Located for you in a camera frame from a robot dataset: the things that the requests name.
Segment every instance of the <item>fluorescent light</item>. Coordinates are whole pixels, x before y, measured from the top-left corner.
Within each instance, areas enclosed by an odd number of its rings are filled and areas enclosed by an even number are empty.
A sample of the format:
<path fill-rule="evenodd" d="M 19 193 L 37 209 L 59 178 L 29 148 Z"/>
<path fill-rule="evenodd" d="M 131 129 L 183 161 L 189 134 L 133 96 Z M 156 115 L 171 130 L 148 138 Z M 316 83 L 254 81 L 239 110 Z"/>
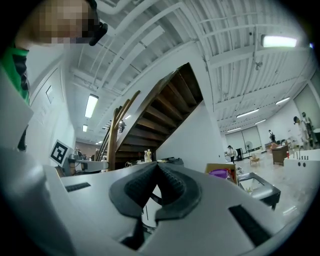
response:
<path fill-rule="evenodd" d="M 230 132 L 233 132 L 233 131 L 236 131 L 236 130 L 239 130 L 239 129 L 241 129 L 241 127 L 236 128 L 236 129 L 232 129 L 232 130 L 227 130 L 226 132 L 227 132 L 227 133 L 230 133 Z"/>
<path fill-rule="evenodd" d="M 264 121 L 266 121 L 266 120 L 267 120 L 267 119 L 264 119 L 264 120 L 262 120 L 262 121 L 260 121 L 260 122 L 256 122 L 255 125 L 260 124 L 260 123 L 262 123 L 262 122 L 264 122 Z"/>
<path fill-rule="evenodd" d="M 263 37 L 263 47 L 295 47 L 297 39 L 284 36 L 266 35 Z"/>
<path fill-rule="evenodd" d="M 282 100 L 279 100 L 279 101 L 276 102 L 275 104 L 278 105 L 278 104 L 280 104 L 280 103 L 282 103 L 282 102 L 285 102 L 285 101 L 287 101 L 287 100 L 289 100 L 289 99 L 290 99 L 290 97 L 284 98 L 284 99 L 282 99 Z"/>
<path fill-rule="evenodd" d="M 252 110 L 252 111 L 249 111 L 249 112 L 244 113 L 244 114 L 237 115 L 236 118 L 242 118 L 242 117 L 244 117 L 246 115 L 250 115 L 250 114 L 252 114 L 254 112 L 257 112 L 257 111 L 259 111 L 259 108 L 255 109 L 255 110 Z"/>
<path fill-rule="evenodd" d="M 98 96 L 95 96 L 93 94 L 89 95 L 88 102 L 86 103 L 85 114 L 84 114 L 84 116 L 86 118 L 91 118 L 92 117 L 92 114 L 93 114 L 93 112 L 95 110 L 95 107 L 96 107 L 96 104 L 98 102 L 98 99 L 99 99 Z"/>

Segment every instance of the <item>bottle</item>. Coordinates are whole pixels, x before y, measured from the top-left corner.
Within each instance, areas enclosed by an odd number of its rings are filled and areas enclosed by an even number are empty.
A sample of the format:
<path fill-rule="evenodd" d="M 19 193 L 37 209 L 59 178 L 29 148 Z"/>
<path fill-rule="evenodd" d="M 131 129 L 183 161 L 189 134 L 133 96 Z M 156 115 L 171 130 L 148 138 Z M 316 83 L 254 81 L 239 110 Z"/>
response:
<path fill-rule="evenodd" d="M 148 154 L 147 151 L 144 151 L 144 162 L 147 163 L 148 162 Z"/>
<path fill-rule="evenodd" d="M 150 149 L 148 149 L 148 152 L 146 154 L 147 154 L 147 157 L 148 157 L 148 162 L 152 162 Z"/>

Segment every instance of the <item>green shirt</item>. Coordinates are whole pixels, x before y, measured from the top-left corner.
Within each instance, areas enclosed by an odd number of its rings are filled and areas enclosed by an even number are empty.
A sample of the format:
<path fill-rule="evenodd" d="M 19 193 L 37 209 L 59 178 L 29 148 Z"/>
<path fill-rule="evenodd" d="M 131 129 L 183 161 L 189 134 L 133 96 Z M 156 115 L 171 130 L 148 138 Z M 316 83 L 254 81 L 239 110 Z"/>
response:
<path fill-rule="evenodd" d="M 0 63 L 15 89 L 29 105 L 29 83 L 27 79 L 28 50 L 15 48 L 13 45 L 4 52 Z"/>

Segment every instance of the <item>purple object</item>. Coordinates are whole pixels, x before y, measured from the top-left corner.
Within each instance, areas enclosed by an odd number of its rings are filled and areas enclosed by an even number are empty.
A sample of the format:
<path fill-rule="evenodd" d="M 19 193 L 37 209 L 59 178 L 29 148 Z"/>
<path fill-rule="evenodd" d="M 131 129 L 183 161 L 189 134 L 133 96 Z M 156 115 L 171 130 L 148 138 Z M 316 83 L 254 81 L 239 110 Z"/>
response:
<path fill-rule="evenodd" d="M 228 177 L 228 171 L 226 169 L 212 170 L 209 174 L 222 179 L 226 179 Z"/>

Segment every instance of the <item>table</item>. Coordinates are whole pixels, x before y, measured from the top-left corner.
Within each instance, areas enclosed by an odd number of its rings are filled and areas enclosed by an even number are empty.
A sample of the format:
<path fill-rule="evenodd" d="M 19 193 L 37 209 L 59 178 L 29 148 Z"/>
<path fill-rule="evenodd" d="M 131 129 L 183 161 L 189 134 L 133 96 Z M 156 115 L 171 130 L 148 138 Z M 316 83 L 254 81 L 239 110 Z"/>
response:
<path fill-rule="evenodd" d="M 273 164 L 279 163 L 284 165 L 284 160 L 287 157 L 287 151 L 289 151 L 288 145 L 278 146 L 272 149 Z"/>
<path fill-rule="evenodd" d="M 255 174 L 254 172 L 238 176 L 239 187 L 248 192 L 253 198 L 271 206 L 272 210 L 276 209 L 280 200 L 281 191 L 269 182 Z"/>

